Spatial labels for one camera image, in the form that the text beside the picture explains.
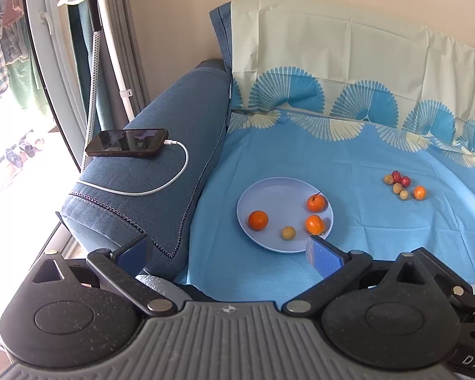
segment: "blue sofa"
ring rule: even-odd
[[[172,280],[183,269],[195,206],[226,136],[230,89],[223,61],[205,61],[125,127],[166,128],[170,139],[188,148],[189,164],[171,186],[146,196],[116,195],[77,183],[60,215],[86,250],[115,250],[143,234],[154,251],[146,273]],[[166,146],[151,159],[98,157],[81,180],[116,190],[147,191],[170,180],[184,159],[181,147],[175,146]]]

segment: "orange fruit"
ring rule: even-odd
[[[314,194],[311,195],[306,202],[306,206],[308,210],[312,212],[322,211],[322,209],[326,206],[327,201],[321,194]]]
[[[417,200],[424,200],[424,198],[426,197],[426,189],[422,186],[417,186],[416,188],[413,189],[413,196],[417,199]]]
[[[269,217],[264,211],[256,210],[248,216],[248,225],[252,230],[264,230],[269,223]]]
[[[316,214],[309,216],[304,222],[304,226],[306,227],[306,230],[308,230],[308,233],[316,236],[322,234],[326,230],[326,224]]]

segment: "red cherry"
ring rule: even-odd
[[[407,177],[407,176],[401,177],[401,180],[399,181],[399,183],[404,188],[407,188],[411,184],[410,177]]]
[[[398,170],[393,171],[391,176],[393,176],[394,184],[399,183],[401,181],[401,173]]]

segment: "light blue plate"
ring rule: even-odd
[[[278,253],[303,252],[309,238],[304,228],[308,216],[317,214],[325,222],[327,230],[321,234],[323,238],[327,238],[333,226],[333,211],[327,199],[327,206],[319,213],[312,213],[306,207],[308,198],[318,191],[311,184],[295,178],[273,177],[258,181],[241,194],[237,219],[244,232],[258,245]],[[269,217],[269,223],[262,231],[254,231],[248,226],[248,216],[255,210],[265,211]],[[281,231],[285,226],[295,228],[293,240],[283,240]]]

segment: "fruit stem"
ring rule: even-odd
[[[317,195],[319,195],[322,191],[324,191],[324,189],[320,190],[317,194],[314,194],[314,195],[312,196],[312,200],[315,201],[315,197],[316,197]]]

